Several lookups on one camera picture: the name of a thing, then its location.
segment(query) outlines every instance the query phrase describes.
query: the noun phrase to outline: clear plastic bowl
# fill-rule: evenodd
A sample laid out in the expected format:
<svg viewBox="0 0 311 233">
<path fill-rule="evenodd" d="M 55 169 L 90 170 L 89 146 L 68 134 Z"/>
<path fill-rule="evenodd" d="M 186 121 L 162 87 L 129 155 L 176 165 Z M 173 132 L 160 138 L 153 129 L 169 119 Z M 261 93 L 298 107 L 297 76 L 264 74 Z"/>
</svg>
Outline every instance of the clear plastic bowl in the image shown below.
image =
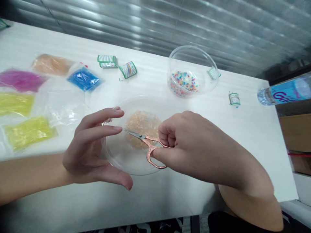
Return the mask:
<svg viewBox="0 0 311 233">
<path fill-rule="evenodd" d="M 196 46 L 180 46 L 169 56 L 167 83 L 179 97 L 189 98 L 212 91 L 219 76 L 214 60 Z"/>
<path fill-rule="evenodd" d="M 171 117 L 175 112 L 173 107 L 155 97 L 136 96 L 122 101 L 119 106 L 124 111 L 124 116 L 114 118 L 111 122 L 105 122 L 104 125 L 121 126 L 123 131 L 120 134 L 109 136 L 102 139 L 103 152 L 107 160 L 116 168 L 125 171 L 131 175 L 152 174 L 160 169 L 154 167 L 147 161 L 148 149 L 140 150 L 133 148 L 125 139 L 125 122 L 136 111 L 146 111 L 155 114 L 161 121 Z M 161 162 L 152 158 L 152 161 L 158 166 L 164 166 Z"/>
</svg>

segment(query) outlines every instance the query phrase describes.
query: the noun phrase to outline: brown box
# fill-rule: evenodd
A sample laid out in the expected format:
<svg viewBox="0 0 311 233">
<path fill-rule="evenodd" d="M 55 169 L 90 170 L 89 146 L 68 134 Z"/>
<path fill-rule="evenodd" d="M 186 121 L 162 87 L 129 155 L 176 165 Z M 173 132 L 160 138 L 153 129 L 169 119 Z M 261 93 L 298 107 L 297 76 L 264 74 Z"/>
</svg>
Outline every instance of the brown box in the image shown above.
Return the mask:
<svg viewBox="0 0 311 233">
<path fill-rule="evenodd" d="M 311 114 L 280 117 L 288 150 L 311 152 Z"/>
<path fill-rule="evenodd" d="M 294 170 L 311 175 L 311 157 L 291 156 Z"/>
<path fill-rule="evenodd" d="M 280 117 L 280 124 L 288 150 L 310 152 L 311 114 Z M 311 175 L 311 157 L 291 156 L 296 172 Z"/>
</svg>

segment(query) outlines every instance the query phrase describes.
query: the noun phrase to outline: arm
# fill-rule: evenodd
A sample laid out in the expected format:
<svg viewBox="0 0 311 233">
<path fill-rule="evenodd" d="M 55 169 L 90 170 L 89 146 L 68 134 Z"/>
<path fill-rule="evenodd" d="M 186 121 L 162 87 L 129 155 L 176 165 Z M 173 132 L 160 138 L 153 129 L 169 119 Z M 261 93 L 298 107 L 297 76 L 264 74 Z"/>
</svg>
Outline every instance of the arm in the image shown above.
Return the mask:
<svg viewBox="0 0 311 233">
<path fill-rule="evenodd" d="M 270 231 L 283 229 L 281 208 L 261 164 L 213 123 L 193 112 L 175 114 L 159 126 L 161 142 L 153 156 L 171 169 L 219 184 L 232 212 Z"/>
<path fill-rule="evenodd" d="M 63 166 L 63 154 L 0 162 L 0 206 L 73 181 Z"/>
<path fill-rule="evenodd" d="M 45 155 L 0 162 L 0 206 L 42 190 L 72 183 L 106 181 L 133 185 L 129 174 L 99 158 L 101 138 L 115 135 L 121 127 L 102 126 L 124 112 L 106 108 L 83 118 L 64 154 Z"/>
</svg>

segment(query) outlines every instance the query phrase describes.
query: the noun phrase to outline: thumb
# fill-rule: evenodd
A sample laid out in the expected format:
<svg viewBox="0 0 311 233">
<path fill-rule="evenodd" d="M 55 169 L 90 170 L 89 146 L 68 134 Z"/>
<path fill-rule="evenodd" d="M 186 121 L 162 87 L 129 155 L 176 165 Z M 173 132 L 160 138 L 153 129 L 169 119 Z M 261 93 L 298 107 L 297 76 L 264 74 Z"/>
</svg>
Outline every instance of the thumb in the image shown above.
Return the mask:
<svg viewBox="0 0 311 233">
<path fill-rule="evenodd" d="M 110 164 L 107 165 L 105 169 L 99 174 L 98 179 L 100 181 L 122 185 L 129 191 L 133 187 L 133 180 L 130 174 L 121 171 Z"/>
<path fill-rule="evenodd" d="M 184 154 L 183 150 L 178 148 L 156 148 L 152 152 L 156 160 L 172 169 L 178 167 L 182 154 Z"/>
</svg>

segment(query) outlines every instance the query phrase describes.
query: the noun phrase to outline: rose gold scissors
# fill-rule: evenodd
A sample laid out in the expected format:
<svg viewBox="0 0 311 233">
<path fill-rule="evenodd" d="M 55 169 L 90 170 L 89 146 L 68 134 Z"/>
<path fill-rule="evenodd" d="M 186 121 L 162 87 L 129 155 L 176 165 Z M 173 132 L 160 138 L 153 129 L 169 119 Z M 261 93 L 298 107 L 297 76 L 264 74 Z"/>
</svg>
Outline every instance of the rose gold scissors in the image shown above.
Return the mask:
<svg viewBox="0 0 311 233">
<path fill-rule="evenodd" d="M 154 165 L 156 168 L 158 169 L 164 169 L 166 168 L 167 166 L 164 166 L 164 167 L 159 167 L 158 165 L 154 164 L 151 159 L 150 159 L 150 155 L 151 153 L 155 150 L 155 148 L 158 148 L 154 145 L 152 145 L 150 142 L 148 142 L 146 139 L 150 140 L 150 141 L 157 141 L 159 142 L 163 147 L 167 147 L 165 145 L 163 145 L 161 142 L 160 142 L 160 139 L 159 138 L 153 138 L 153 137 L 149 137 L 149 136 L 145 136 L 145 135 L 141 135 L 141 134 L 138 134 L 138 133 L 135 133 L 133 131 L 130 131 L 130 130 L 125 130 L 126 132 L 128 132 L 129 134 L 137 137 L 138 139 L 140 139 L 143 143 L 145 143 L 149 150 L 148 150 L 148 153 L 147 153 L 147 160 L 149 163 L 151 163 L 152 165 Z"/>
</svg>

